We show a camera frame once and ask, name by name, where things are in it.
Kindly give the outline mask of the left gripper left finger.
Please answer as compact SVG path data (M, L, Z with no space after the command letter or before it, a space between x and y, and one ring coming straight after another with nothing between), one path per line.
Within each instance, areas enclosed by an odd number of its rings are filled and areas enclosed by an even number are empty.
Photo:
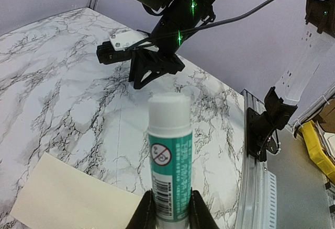
M127 229L155 229L157 225L156 218L153 191L148 190L137 206L127 225Z

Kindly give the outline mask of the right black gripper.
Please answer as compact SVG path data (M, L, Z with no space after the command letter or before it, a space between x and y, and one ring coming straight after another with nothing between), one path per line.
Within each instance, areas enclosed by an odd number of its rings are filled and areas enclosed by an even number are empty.
M185 64L175 54L165 56L161 52L139 49L132 53L128 82L133 82L134 89L142 89L166 73L176 74L184 68Z

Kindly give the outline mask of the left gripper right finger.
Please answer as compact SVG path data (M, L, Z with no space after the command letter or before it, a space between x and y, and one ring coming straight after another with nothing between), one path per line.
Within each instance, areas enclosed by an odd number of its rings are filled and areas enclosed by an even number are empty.
M192 190L191 192L188 220L190 229L217 228L215 220L213 219L206 203L197 190Z

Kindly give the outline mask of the green white glue stick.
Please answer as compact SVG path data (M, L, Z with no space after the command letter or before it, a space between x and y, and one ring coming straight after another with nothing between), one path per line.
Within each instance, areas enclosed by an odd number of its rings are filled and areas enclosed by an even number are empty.
M149 101L148 139L157 228L188 228L193 130L191 100L181 93Z

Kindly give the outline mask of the cream paper envelope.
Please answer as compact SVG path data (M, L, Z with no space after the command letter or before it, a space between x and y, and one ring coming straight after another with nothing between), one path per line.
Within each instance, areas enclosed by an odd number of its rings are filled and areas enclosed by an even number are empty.
M140 200L44 153L10 214L29 228L125 228Z

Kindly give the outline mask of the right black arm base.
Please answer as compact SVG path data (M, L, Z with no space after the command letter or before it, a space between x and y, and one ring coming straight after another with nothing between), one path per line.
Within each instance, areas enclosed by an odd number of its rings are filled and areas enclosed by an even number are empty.
M267 160L266 149L269 138L275 130L282 130L294 114L297 105L288 105L278 97L275 87L271 87L264 99L265 111L257 113L247 108L247 153L259 162Z

